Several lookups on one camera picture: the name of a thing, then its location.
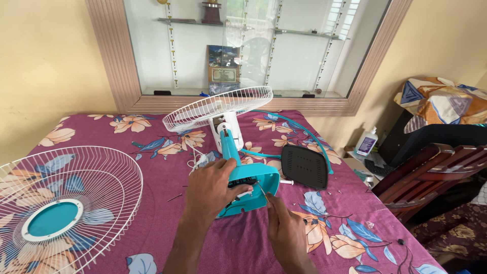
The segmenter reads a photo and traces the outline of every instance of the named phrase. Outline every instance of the wooden frame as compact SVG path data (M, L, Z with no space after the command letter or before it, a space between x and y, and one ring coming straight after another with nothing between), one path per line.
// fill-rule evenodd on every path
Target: wooden frame
M412 0L391 0L348 98L274 98L262 110L293 109L307 117L355 116ZM170 113L198 96L142 95L123 0L86 0L120 113Z

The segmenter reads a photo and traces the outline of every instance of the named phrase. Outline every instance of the wooden chair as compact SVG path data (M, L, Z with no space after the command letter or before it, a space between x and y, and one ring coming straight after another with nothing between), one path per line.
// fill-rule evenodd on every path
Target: wooden chair
M406 223L462 179L487 167L487 146L429 144L380 181L372 192Z

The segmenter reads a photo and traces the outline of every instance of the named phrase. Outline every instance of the floral bedsheet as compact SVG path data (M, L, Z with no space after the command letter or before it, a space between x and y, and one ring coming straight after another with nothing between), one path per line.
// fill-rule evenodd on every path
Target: floral bedsheet
M316 133L298 111L282 111L280 115ZM105 256L98 256L90 269L84 268L85 273L160 273L184 208L183 186L187 185L191 171L187 162L193 160L186 142L206 153L210 160L222 157L208 126L168 132L162 124L163 117L65 117L31 151L35 154L79 145L105 146L132 156L142 170L144 188L137 215L116 245L105 251ZM280 154L283 145L292 144L323 153L303 130L277 116L249 112L238 116L238 120L248 150ZM308 253L320 273L445 274L333 149L322 138L320 140L334 170L328 177L328 189L316 191L300 184L281 184L276 194L290 210L307 220ZM280 161L273 158L241 153L241 161L244 164L261 162L276 167L281 173ZM178 194L182 196L167 201ZM48 197L52 193L37 195ZM283 273L273 256L266 230L265 208L215 220L203 246L198 272ZM399 244L398 239L403 239L404 245ZM45 249L52 251L49 256L58 256L58 261L69 261L75 258L76 249L72 247L77 241L67 241L63 250ZM15 258L2 259L0 265L3 268L14 261ZM58 267L43 265L42 258L21 263L25 264L23 273L50 273Z

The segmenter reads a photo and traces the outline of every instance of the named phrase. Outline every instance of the teal fan motor housing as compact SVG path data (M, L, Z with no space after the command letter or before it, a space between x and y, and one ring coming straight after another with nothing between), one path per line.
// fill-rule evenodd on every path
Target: teal fan motor housing
M225 129L220 131L220 139L222 143L223 158L227 160L234 158L237 161L237 166L228 178L228 187L248 183L253 186L254 190L252 193L242 195L238 197L238 199L229 203L218 214L217 218L235 215L242 211L247 212L266 206L267 200L265 199L261 188L255 182L259 182L265 193L270 192L272 195L275 195L279 188L279 181L281 178L279 171L275 167L267 166L263 163L242 165L231 130Z

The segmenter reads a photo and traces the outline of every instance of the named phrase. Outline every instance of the white wire fan guard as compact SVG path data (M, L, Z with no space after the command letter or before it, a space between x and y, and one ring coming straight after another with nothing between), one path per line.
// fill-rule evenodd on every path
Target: white wire fan guard
M244 114L267 104L272 97L269 86L232 90L184 106L165 116L162 122L172 132L199 128L209 125L208 119L221 113L234 111L236 115Z
M83 273L131 224L143 185L129 155L98 146L31 155L0 178L0 273ZM55 214L68 207L74 217ZM45 223L64 227L46 233L36 226Z

